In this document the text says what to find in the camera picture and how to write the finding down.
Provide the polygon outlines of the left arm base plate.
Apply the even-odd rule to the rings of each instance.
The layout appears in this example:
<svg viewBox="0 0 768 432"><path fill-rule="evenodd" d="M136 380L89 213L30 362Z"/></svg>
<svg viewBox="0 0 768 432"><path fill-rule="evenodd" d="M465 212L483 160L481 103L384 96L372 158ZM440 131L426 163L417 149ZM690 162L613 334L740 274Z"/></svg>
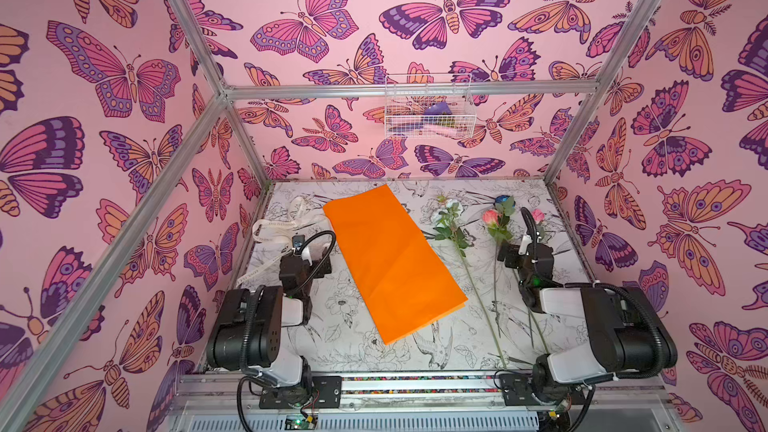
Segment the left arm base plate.
<svg viewBox="0 0 768 432"><path fill-rule="evenodd" d="M341 376L313 376L308 383L302 379L297 385L268 389L261 393L259 408L277 409L338 409L342 392Z"/></svg>

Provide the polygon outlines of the white fake flower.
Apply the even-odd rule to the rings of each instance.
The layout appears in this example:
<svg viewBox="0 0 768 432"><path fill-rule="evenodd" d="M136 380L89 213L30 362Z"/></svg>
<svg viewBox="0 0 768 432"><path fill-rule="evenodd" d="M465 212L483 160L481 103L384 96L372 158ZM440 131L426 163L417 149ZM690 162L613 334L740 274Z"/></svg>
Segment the white fake flower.
<svg viewBox="0 0 768 432"><path fill-rule="evenodd" d="M476 250L476 242L468 230L471 222L464 220L465 208L456 198L438 195L436 209L430 216L430 224L433 227L433 240L450 243L450 248L456 259L452 259L460 268L460 286L463 291L469 293L470 314L481 320L484 325L485 341L492 344L490 366L494 369L504 369L507 366L504 350L500 343L499 332L494 330L490 307L491 302L486 302L489 288L495 288L496 280L491 286L487 282L488 259L481 256L481 251Z"/></svg>

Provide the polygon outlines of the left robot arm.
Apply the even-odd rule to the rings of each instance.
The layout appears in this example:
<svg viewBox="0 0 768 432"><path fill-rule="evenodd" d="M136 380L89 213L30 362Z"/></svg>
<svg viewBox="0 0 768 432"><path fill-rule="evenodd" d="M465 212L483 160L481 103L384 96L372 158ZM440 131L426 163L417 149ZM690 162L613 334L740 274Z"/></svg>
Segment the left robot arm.
<svg viewBox="0 0 768 432"><path fill-rule="evenodd" d="M206 365L239 372L264 389L312 389L307 360L282 346L292 327L305 326L313 312L317 278L332 271L336 234L330 230L294 238L279 259L277 285L228 291L206 344Z"/></svg>

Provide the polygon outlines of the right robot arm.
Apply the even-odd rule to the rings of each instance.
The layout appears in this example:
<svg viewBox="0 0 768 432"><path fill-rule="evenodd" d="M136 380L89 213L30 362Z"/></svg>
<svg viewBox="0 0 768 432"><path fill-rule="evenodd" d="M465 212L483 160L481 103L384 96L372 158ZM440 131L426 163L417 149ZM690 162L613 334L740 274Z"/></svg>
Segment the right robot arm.
<svg viewBox="0 0 768 432"><path fill-rule="evenodd" d="M556 282L553 249L529 236L520 245L502 243L497 260L518 273L531 313L586 326L584 343L536 359L528 383L537 401L558 402L579 385L646 379L676 365L676 344L639 287Z"/></svg>

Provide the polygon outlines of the orange wrapping paper sheet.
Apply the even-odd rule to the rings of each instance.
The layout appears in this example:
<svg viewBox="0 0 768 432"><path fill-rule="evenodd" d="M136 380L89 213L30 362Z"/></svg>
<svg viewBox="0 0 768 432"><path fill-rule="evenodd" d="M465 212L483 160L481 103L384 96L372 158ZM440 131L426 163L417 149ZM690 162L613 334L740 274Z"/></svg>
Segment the orange wrapping paper sheet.
<svg viewBox="0 0 768 432"><path fill-rule="evenodd" d="M323 212L384 344L464 307L467 296L388 186Z"/></svg>

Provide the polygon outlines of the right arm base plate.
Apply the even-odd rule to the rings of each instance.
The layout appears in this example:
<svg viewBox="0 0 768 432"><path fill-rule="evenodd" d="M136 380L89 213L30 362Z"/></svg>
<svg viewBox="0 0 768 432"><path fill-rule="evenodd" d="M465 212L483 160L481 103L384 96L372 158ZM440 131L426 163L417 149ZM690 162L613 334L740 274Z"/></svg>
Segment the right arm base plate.
<svg viewBox="0 0 768 432"><path fill-rule="evenodd" d="M578 385L559 384L519 371L498 371L493 382L506 406L556 408L583 405L586 399Z"/></svg>

